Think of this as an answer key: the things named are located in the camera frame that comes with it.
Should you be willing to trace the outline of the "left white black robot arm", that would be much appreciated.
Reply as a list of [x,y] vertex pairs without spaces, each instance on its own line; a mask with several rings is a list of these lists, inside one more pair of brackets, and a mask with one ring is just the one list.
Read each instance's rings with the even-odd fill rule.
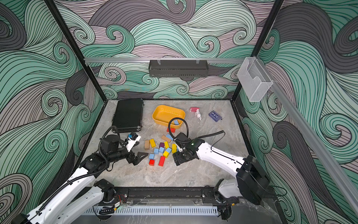
[[118,135],[104,136],[99,144],[98,152],[88,156],[75,170],[72,176],[59,187],[43,203],[28,214],[19,214],[11,222],[13,224],[70,224],[85,211],[100,202],[113,203],[112,211],[117,210],[122,199],[109,181],[97,181],[86,193],[78,194],[93,182],[110,163],[127,160],[138,165],[147,153],[137,153],[132,148],[139,144],[141,137],[132,132],[125,141]]

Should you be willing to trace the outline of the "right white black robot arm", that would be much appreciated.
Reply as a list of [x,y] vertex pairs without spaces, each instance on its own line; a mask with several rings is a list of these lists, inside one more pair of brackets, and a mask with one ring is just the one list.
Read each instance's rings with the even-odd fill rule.
[[179,151],[173,154],[177,166],[194,159],[207,161],[228,172],[233,178],[222,179],[214,187],[216,201],[230,203],[230,199],[243,197],[255,205],[261,205],[267,194],[270,178],[259,161],[248,155],[246,158],[228,154],[210,145],[205,136],[189,139],[184,133],[173,138]]

